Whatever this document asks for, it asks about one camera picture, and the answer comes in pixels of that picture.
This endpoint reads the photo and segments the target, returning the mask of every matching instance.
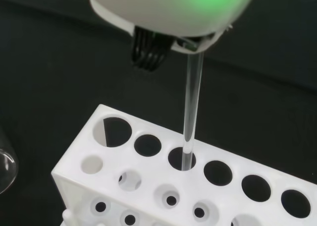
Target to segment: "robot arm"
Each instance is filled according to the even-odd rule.
[[[159,65],[172,49],[203,52],[214,44],[250,0],[91,0],[94,11],[134,37],[132,61]]]

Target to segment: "black fabric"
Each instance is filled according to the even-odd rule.
[[[0,2],[0,124],[20,160],[0,195],[1,225],[61,223],[50,172],[98,104],[183,131],[186,56],[146,75],[130,65],[130,41]],[[316,184],[316,129],[313,90],[205,59],[197,139]]]

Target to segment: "rack hole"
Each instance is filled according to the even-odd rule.
[[[158,138],[147,134],[140,136],[134,143],[135,151],[144,156],[152,157],[160,152],[162,145]]]
[[[182,154],[183,154],[183,148],[178,147],[170,151],[168,154],[168,162],[170,165],[177,169],[177,170],[182,170]],[[193,154],[193,159],[192,159],[192,168],[196,164],[196,157],[195,154]]]
[[[104,216],[110,211],[111,202],[105,198],[98,197],[91,202],[90,209],[95,216]]]
[[[202,218],[203,216],[205,216],[205,212],[202,208],[196,208],[194,210],[194,214],[197,218]]]
[[[127,225],[131,226],[131,225],[135,224],[135,217],[134,217],[133,215],[127,215],[127,216],[125,217],[125,219],[124,219],[124,222],[125,222]]]
[[[93,135],[105,147],[118,147],[125,144],[132,135],[130,124],[117,117],[109,117],[97,123]]]
[[[267,201],[271,196],[271,188],[266,180],[258,175],[248,175],[242,180],[243,192],[251,200],[257,202]]]
[[[136,171],[130,170],[120,176],[118,183],[124,191],[134,191],[140,187],[142,181]]]
[[[166,199],[168,205],[174,206],[177,203],[177,200],[174,196],[168,196]]]
[[[86,174],[96,174],[103,168],[103,161],[98,156],[89,156],[81,164],[81,170]]]
[[[154,198],[162,208],[166,209],[176,207],[180,199],[175,186],[170,184],[159,186],[154,192]]]
[[[219,210],[217,206],[209,200],[202,200],[193,207],[195,221],[201,226],[214,226],[219,220]]]
[[[220,161],[212,161],[205,165],[204,174],[206,179],[217,186],[225,186],[232,181],[230,167]]]
[[[98,204],[96,204],[95,208],[97,212],[101,213],[106,210],[106,204],[104,202],[99,202]]]
[[[296,218],[306,218],[311,213],[308,199],[297,190],[286,190],[281,197],[282,205],[286,212]]]

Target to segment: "white plastic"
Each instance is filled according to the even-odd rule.
[[[94,12],[96,12],[96,14],[99,15],[102,19],[106,20],[112,25],[118,27],[119,29],[122,29],[123,31],[133,36],[134,27],[135,27],[133,23],[112,13],[111,11],[103,7],[101,4],[99,4],[96,0],[90,0],[90,4]],[[195,52],[179,46],[177,42],[173,44],[171,49],[179,53],[184,53],[184,54],[200,53],[207,50],[210,46],[216,43],[218,39],[221,37],[221,35],[223,34],[223,32],[224,30],[218,30],[217,32],[215,32],[214,36],[211,39],[205,39],[203,43],[199,45],[198,49]]]
[[[178,37],[200,37],[225,30],[251,0],[97,1],[139,27]]]
[[[122,146],[105,147],[103,119],[108,117],[121,118],[132,128],[130,139]],[[134,143],[144,134],[160,140],[161,150],[155,156],[136,152]],[[168,154],[182,143],[179,133],[98,106],[52,171],[67,208],[62,225],[127,226],[127,215],[135,217],[133,226],[317,225],[316,185],[197,140],[196,165],[189,171],[179,171],[170,165]],[[206,179],[204,167],[213,160],[230,167],[233,178],[228,185],[213,185]],[[242,189],[242,179],[253,174],[270,185],[271,196],[265,202],[251,200]],[[125,180],[119,185],[120,176]],[[281,195],[290,189],[309,200],[308,217],[295,218],[284,210]],[[174,206],[166,204],[168,196],[177,200]],[[99,202],[106,204],[101,213],[95,209]],[[204,217],[195,217],[196,207],[205,211]]]

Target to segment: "white robot head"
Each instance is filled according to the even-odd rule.
[[[91,0],[104,20],[138,37],[160,34],[163,47],[194,54],[206,50],[246,8],[250,0]],[[162,41],[162,35],[173,37]]]

